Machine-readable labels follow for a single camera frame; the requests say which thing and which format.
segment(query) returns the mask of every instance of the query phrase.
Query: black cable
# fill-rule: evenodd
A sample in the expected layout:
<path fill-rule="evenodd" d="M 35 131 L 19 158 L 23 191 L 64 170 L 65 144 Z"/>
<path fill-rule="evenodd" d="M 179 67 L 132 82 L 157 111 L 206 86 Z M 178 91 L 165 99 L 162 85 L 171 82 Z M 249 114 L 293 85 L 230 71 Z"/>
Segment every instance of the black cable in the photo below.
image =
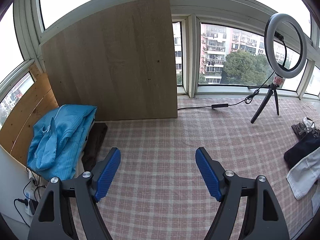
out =
<path fill-rule="evenodd" d="M 32 174 L 32 176 L 33 176 L 33 178 L 35 179 L 35 186 L 37 186 L 36 187 L 36 190 L 38 189 L 38 195 L 39 195 L 39 199 L 41 199 L 41 197 L 40 197 L 40 192 L 39 192 L 39 184 L 40 184 L 40 179 L 39 179 L 39 182 L 37 183 L 37 180 L 36 180 L 36 176 L 34 175 L 34 173 L 32 172 L 32 170 L 30 170 L 29 169 L 29 171 L 31 171 L 31 174 Z"/>
<path fill-rule="evenodd" d="M 44 187 L 44 188 L 45 188 L 45 185 L 36 187 L 36 190 L 38 189 L 39 199 L 41 199 L 41 196 L 40 196 L 40 193 L 39 193 L 39 188 L 40 188 L 40 187 Z"/>
<path fill-rule="evenodd" d="M 263 85 L 269 80 L 269 78 L 273 75 L 274 71 L 271 73 L 271 75 L 266 79 L 266 81 L 257 89 L 255 90 L 251 95 L 248 95 L 245 99 L 243 99 L 242 101 L 236 103 L 236 104 L 232 104 L 232 105 L 228 105 L 228 106 L 235 106 L 235 105 L 238 105 L 242 102 L 245 102 L 247 105 L 250 104 L 252 102 L 252 99 L 259 94 L 260 92 L 260 88 L 263 87 Z M 193 107 L 181 107 L 181 108 L 178 108 L 178 110 L 181 110 L 181 109 L 193 109 L 193 108 L 207 108 L 207 107 L 211 107 L 213 108 L 212 106 L 193 106 Z"/>
<path fill-rule="evenodd" d="M 26 187 L 30 184 L 30 182 L 31 182 L 31 181 L 29 181 L 28 184 L 24 186 L 24 188 L 23 188 L 23 194 L 24 194 L 24 196 L 25 196 L 26 198 L 28 198 L 28 199 L 31 200 L 31 198 L 27 197 L 26 194 L 24 193 L 24 190 L 25 190 Z"/>
<path fill-rule="evenodd" d="M 287 46 L 286 46 L 285 43 L 284 43 L 284 39 L 282 39 L 281 41 L 282 41 L 282 43 L 283 43 L 283 45 L 284 45 L 284 51 L 285 51 L 284 61 L 283 61 L 283 63 L 282 63 L 282 66 L 284 67 L 285 61 L 287 60 Z"/>
<path fill-rule="evenodd" d="M 305 222 L 304 225 L 299 229 L 299 231 L 292 238 L 290 238 L 290 240 L 294 239 L 294 237 L 301 231 L 301 229 L 312 219 L 313 219 L 313 217 L 310 218 L 307 222 Z"/>
<path fill-rule="evenodd" d="M 30 227 L 30 226 L 27 224 L 27 222 L 24 220 L 24 218 L 23 218 L 23 216 L 21 215 L 21 213 L 19 212 L 19 210 L 17 209 L 17 206 L 16 206 L 16 201 L 17 201 L 17 200 L 18 200 L 19 202 L 21 202 L 18 198 L 16 198 L 16 199 L 13 201 L 14 207 L 15 207 L 16 210 L 18 211 L 18 213 L 19 213 L 19 215 L 21 216 L 23 222 L 24 222 L 28 227 Z"/>
<path fill-rule="evenodd" d="M 192 106 L 192 107 L 181 107 L 181 108 L 178 108 L 178 110 L 181 110 L 181 109 L 192 109 L 192 108 L 206 108 L 206 107 L 211 107 L 211 106 Z"/>
<path fill-rule="evenodd" d="M 274 71 L 271 73 L 271 75 L 267 78 L 267 80 L 257 89 L 255 90 L 251 95 L 248 95 L 245 99 L 243 99 L 242 101 L 236 103 L 236 104 L 232 104 L 229 106 L 235 106 L 238 105 L 239 103 L 245 102 L 247 105 L 250 104 L 252 102 L 252 99 L 259 94 L 260 92 L 260 88 L 263 87 L 263 85 L 269 80 L 269 78 L 273 75 Z"/>

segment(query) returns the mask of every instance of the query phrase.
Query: blue jacket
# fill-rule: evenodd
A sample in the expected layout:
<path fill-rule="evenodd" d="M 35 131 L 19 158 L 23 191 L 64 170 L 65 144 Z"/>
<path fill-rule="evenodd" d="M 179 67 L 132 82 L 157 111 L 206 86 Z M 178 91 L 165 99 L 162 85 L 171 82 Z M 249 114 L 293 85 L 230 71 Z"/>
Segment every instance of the blue jacket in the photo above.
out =
<path fill-rule="evenodd" d="M 96 106 L 63 105 L 34 126 L 27 166 L 47 180 L 72 179 Z"/>

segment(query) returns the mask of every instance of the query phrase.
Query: checkered fabric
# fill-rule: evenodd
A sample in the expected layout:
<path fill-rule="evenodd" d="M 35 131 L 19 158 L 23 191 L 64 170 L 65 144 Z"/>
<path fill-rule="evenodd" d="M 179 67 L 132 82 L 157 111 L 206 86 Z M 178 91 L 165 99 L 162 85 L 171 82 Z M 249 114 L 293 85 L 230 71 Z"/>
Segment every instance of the checkered fabric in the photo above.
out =
<path fill-rule="evenodd" d="M 178 106 L 238 101 L 178 99 Z M 286 180 L 283 155 L 298 141 L 291 125 L 307 116 L 320 126 L 320 116 L 309 102 L 298 99 L 280 99 L 277 116 L 272 98 L 251 124 L 260 103 L 254 99 L 250 105 L 185 109 L 172 119 L 107 121 L 98 160 L 118 147 L 121 164 L 98 207 L 113 239 L 204 239 L 219 203 L 210 196 L 196 165 L 198 147 L 241 177 L 265 175 L 293 237 L 312 216 L 315 187 L 297 201 Z M 245 201 L 241 198 L 230 239 L 238 239 Z M 76 202 L 71 203 L 79 239 L 85 239 Z"/>

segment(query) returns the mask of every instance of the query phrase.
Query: plywood panel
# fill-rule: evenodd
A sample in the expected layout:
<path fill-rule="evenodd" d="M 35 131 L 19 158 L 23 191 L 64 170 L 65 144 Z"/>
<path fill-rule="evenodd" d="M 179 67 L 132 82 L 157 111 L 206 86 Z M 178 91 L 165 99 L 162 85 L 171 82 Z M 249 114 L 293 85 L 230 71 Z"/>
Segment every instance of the plywood panel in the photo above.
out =
<path fill-rule="evenodd" d="M 42 98 L 23 125 L 11 150 L 11 155 L 23 165 L 27 164 L 28 150 L 33 138 L 33 126 L 47 112 L 58 107 L 52 90 Z"/>
<path fill-rule="evenodd" d="M 92 14 L 42 46 L 58 104 L 97 106 L 96 120 L 177 117 L 169 0 Z"/>
<path fill-rule="evenodd" d="M 35 109 L 40 100 L 51 89 L 47 74 L 42 74 L 38 80 L 20 98 L 12 109 L 7 120 L 0 130 L 0 144 L 7 151 L 11 152 L 13 144 L 22 129 L 24 123 Z"/>
<path fill-rule="evenodd" d="M 41 75 L 41 71 L 38 69 L 36 63 L 33 63 L 30 67 L 29 67 L 29 70 L 30 70 L 30 74 L 33 78 L 33 80 L 37 80 Z"/>

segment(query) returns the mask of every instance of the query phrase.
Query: dark folded clothing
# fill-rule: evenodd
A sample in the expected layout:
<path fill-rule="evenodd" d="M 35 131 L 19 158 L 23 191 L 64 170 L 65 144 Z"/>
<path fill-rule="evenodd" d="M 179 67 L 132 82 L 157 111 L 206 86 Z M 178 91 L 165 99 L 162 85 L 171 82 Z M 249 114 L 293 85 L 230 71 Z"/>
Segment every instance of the dark folded clothing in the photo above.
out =
<path fill-rule="evenodd" d="M 91 171 L 97 163 L 97 155 L 107 133 L 107 129 L 108 127 L 105 123 L 95 123 L 92 126 L 82 157 L 84 171 Z"/>
<path fill-rule="evenodd" d="M 295 146 L 284 153 L 288 168 L 292 169 L 301 159 L 320 147 L 320 138 L 309 132 Z"/>

